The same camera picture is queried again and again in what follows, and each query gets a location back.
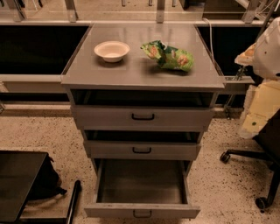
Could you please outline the grey bottom drawer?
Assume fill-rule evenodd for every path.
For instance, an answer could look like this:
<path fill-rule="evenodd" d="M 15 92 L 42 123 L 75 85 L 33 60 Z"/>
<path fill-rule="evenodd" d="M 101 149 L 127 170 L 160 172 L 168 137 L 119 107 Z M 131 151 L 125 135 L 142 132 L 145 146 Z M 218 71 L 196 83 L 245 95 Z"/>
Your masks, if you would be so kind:
<path fill-rule="evenodd" d="M 194 219 L 186 161 L 103 159 L 97 172 L 89 217 Z"/>

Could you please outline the grey drawer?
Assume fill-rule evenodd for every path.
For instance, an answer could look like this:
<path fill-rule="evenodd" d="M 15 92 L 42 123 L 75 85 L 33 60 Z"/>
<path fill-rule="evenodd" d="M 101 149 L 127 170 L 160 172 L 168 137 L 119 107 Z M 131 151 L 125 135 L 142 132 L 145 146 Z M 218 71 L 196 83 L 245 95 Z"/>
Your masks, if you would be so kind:
<path fill-rule="evenodd" d="M 91 158 L 195 160 L 201 134 L 193 131 L 85 130 Z"/>
<path fill-rule="evenodd" d="M 205 130 L 212 94 L 73 89 L 72 111 L 84 130 Z"/>
<path fill-rule="evenodd" d="M 186 161 L 103 159 L 97 172 L 89 217 L 194 219 Z"/>

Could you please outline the grey drawer cabinet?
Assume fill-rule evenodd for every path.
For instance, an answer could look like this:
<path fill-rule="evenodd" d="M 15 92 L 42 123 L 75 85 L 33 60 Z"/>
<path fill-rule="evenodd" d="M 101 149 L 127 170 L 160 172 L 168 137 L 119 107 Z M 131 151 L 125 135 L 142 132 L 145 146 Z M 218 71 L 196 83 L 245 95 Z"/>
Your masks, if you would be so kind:
<path fill-rule="evenodd" d="M 191 71 L 163 69 L 154 60 L 149 59 L 141 49 L 141 45 L 156 39 L 190 52 L 194 57 Z M 129 53 L 119 62 L 105 62 L 94 52 L 95 47 L 105 41 L 123 42 L 129 46 Z M 90 27 L 88 35 L 82 40 L 80 49 L 74 55 L 73 62 L 63 77 L 62 85 L 71 102 L 71 111 L 73 89 L 211 93 L 213 110 L 218 93 L 225 87 L 225 81 L 211 60 L 203 39 L 192 24 L 95 23 Z M 207 129 L 208 127 L 201 131 L 132 131 L 193 131 L 199 132 L 202 139 Z M 87 156 L 92 160 L 96 171 L 103 159 L 115 159 L 92 158 L 88 154 Z"/>

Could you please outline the grey top drawer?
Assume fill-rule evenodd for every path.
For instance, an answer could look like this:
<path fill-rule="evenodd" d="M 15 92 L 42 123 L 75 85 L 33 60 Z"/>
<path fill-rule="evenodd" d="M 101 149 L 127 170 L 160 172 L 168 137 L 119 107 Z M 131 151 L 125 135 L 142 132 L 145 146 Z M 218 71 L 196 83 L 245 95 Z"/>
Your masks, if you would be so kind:
<path fill-rule="evenodd" d="M 84 130 L 205 130 L 212 94 L 73 89 L 72 111 Z"/>

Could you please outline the grey middle drawer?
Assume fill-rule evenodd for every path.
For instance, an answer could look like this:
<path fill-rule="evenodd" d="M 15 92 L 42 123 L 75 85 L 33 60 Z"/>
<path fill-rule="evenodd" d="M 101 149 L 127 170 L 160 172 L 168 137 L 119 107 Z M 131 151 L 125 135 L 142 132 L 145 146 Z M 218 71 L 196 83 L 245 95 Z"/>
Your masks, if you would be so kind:
<path fill-rule="evenodd" d="M 91 158 L 195 160 L 201 134 L 193 131 L 85 130 Z"/>

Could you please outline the green chip bag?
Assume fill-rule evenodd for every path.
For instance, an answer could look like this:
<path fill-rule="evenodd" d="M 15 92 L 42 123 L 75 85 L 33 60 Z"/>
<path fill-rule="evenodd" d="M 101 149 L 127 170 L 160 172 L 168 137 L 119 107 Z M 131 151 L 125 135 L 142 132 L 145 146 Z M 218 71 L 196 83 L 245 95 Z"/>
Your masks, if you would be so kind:
<path fill-rule="evenodd" d="M 182 49 L 154 40 L 141 45 L 143 52 L 163 69 L 189 72 L 194 63 L 193 55 Z"/>

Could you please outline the white bowl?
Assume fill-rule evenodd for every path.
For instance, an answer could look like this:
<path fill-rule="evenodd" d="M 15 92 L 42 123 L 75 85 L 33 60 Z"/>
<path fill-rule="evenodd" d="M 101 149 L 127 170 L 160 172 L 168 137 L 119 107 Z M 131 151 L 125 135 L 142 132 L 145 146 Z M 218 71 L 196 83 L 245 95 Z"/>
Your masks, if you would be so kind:
<path fill-rule="evenodd" d="M 120 41 L 105 41 L 94 48 L 94 53 L 108 63 L 121 61 L 129 51 L 130 47 Z"/>

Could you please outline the black backpack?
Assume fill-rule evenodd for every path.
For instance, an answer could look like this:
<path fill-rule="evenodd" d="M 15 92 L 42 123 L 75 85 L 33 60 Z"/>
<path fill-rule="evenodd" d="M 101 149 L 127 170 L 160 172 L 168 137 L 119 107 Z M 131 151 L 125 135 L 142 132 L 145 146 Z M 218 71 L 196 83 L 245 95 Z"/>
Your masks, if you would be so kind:
<path fill-rule="evenodd" d="M 59 174 L 53 168 L 53 159 L 47 156 L 31 187 L 28 200 L 45 200 L 66 193 L 67 190 L 61 187 Z"/>

